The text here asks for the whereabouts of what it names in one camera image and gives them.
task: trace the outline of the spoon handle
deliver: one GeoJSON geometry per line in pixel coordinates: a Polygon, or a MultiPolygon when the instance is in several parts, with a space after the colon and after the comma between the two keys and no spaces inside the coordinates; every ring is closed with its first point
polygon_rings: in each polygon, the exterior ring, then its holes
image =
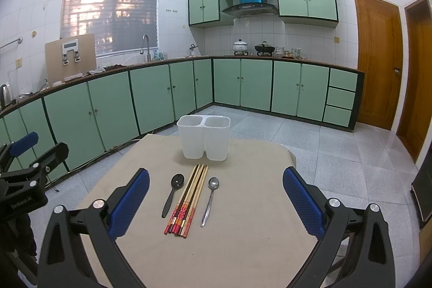
{"type": "Polygon", "coordinates": [[[168,199],[166,200],[166,203],[162,210],[162,218],[165,218],[166,214],[168,214],[169,208],[171,207],[172,198],[174,197],[174,188],[171,190],[171,193],[169,193],[168,199]]]}
{"type": "Polygon", "coordinates": [[[207,203],[206,212],[204,213],[204,216],[203,216],[203,219],[202,219],[202,222],[201,222],[201,227],[204,227],[204,225],[205,225],[206,222],[207,222],[207,218],[209,217],[209,214],[210,214],[210,208],[212,207],[213,192],[214,192],[214,191],[212,191],[212,192],[210,193],[209,202],[207,203]]]}

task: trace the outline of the beige tablecloth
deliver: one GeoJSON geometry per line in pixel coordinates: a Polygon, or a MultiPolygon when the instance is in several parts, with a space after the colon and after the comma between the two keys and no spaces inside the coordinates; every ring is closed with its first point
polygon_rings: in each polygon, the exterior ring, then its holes
{"type": "MultiPolygon", "coordinates": [[[[150,189],[125,236],[117,244],[148,288],[286,287],[310,254],[316,238],[307,234],[282,186],[282,173],[295,165],[284,147],[264,141],[231,139],[225,161],[183,157],[179,137],[147,135],[102,177],[81,202],[107,199],[128,183],[139,167],[150,173],[150,189]],[[173,175],[188,180],[195,164],[209,165],[197,211],[186,239],[163,231],[161,218],[173,175]],[[211,213],[200,220],[217,176],[211,213]]],[[[111,287],[88,236],[83,242],[99,282],[111,287]]]]}

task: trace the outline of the silver screw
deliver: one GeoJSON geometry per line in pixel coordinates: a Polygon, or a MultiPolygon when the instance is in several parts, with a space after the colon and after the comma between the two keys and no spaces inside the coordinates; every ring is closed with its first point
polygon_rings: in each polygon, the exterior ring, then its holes
{"type": "Polygon", "coordinates": [[[328,201],[328,203],[333,206],[334,208],[337,208],[340,205],[340,201],[338,201],[336,198],[332,198],[328,201]]]}
{"type": "Polygon", "coordinates": [[[95,209],[100,209],[102,206],[104,206],[104,204],[105,204],[105,202],[104,202],[102,199],[95,200],[95,201],[93,202],[93,207],[94,207],[95,209]]]}
{"type": "Polygon", "coordinates": [[[63,205],[57,205],[57,206],[54,208],[54,212],[55,212],[56,214],[60,214],[62,211],[63,211],[63,205]]]}
{"type": "Polygon", "coordinates": [[[369,205],[370,206],[370,208],[371,208],[371,210],[373,211],[373,212],[378,212],[379,211],[379,206],[377,205],[377,204],[371,204],[371,205],[369,205]]]}

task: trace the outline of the silver spoon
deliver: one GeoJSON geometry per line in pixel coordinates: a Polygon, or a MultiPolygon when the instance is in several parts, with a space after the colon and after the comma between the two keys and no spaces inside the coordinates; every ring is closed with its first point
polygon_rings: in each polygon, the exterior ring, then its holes
{"type": "Polygon", "coordinates": [[[201,227],[204,227],[207,218],[209,217],[210,208],[212,206],[212,200],[213,200],[213,192],[219,188],[219,180],[217,179],[217,177],[212,177],[209,179],[209,188],[212,190],[212,192],[210,193],[210,198],[209,198],[209,202],[207,203],[206,212],[204,213],[203,219],[201,221],[201,227]]]}

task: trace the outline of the window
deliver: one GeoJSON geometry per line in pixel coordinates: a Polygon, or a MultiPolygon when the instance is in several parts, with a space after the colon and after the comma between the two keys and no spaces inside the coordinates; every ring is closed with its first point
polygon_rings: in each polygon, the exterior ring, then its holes
{"type": "Polygon", "coordinates": [[[157,47],[157,0],[63,0],[62,38],[94,33],[96,56],[141,49],[146,33],[157,47]]]}

